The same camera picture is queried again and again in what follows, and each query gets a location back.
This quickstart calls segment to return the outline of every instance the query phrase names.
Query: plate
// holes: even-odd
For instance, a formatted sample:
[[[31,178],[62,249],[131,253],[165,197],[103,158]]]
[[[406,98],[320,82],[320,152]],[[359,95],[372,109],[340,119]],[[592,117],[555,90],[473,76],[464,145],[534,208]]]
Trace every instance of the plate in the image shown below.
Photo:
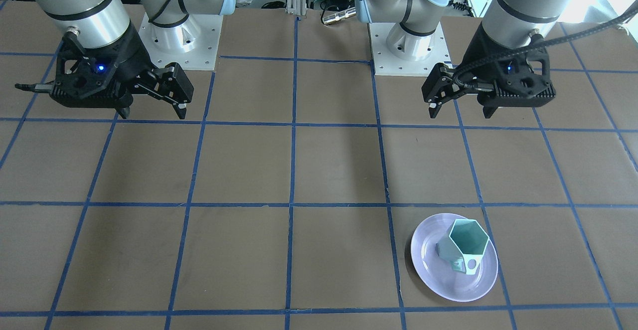
[[[450,263],[438,256],[437,242],[456,219],[467,218],[440,213],[422,221],[412,235],[410,253],[417,274],[433,292],[445,299],[465,303],[482,298],[492,289],[498,276],[498,259],[490,239],[476,274],[465,275],[452,270]]]

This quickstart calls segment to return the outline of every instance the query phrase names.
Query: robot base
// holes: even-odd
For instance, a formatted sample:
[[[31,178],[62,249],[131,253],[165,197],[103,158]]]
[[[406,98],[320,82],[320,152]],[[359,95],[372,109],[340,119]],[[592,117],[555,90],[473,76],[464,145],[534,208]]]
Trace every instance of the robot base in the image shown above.
[[[188,71],[215,70],[223,16],[216,14],[192,14],[191,18],[193,18],[201,28],[201,36],[198,37],[195,47],[186,53],[168,53],[161,51],[155,46],[155,40],[153,40],[151,35],[152,25],[149,24],[148,15],[144,14],[144,19],[142,19],[142,25],[140,26],[140,38],[149,51],[152,62],[157,67],[164,67],[164,65],[168,63],[177,62],[182,66],[182,69]]]
[[[386,39],[394,23],[370,23],[370,43],[374,73],[378,76],[428,76],[438,62],[452,64],[441,24],[432,34],[428,58],[421,61],[400,59],[390,52]]]

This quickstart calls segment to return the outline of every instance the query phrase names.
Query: cup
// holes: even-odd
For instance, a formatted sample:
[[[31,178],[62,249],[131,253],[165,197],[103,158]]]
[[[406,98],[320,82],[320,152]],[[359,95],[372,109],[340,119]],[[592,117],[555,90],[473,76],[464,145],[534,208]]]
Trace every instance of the cup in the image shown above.
[[[454,271],[474,275],[488,242],[487,233],[476,220],[456,219],[437,243],[437,253]]]

